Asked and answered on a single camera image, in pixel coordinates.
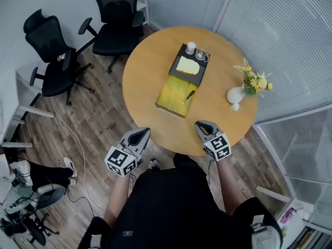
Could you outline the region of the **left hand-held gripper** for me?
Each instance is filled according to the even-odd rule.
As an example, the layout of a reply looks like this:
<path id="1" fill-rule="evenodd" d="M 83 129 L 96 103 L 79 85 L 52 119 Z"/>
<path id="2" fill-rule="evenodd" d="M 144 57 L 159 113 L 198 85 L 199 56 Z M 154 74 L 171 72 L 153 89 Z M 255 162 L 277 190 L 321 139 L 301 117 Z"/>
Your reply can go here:
<path id="1" fill-rule="evenodd" d="M 128 131 L 115 146 L 112 146 L 104 162 L 109 171 L 126 177 L 133 172 L 141 162 L 141 153 L 151 136 L 148 127 Z"/>

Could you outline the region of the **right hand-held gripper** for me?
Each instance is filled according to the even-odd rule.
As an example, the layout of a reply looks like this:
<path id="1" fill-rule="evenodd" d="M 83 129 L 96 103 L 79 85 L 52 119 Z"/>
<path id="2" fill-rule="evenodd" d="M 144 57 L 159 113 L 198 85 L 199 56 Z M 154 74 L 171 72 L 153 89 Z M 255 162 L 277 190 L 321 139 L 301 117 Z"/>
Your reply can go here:
<path id="1" fill-rule="evenodd" d="M 195 129 L 203 143 L 203 149 L 215 161 L 221 161 L 231 155 L 231 147 L 226 134 L 214 122 L 198 120 L 195 122 Z M 207 141 L 207 135 L 216 134 Z"/>

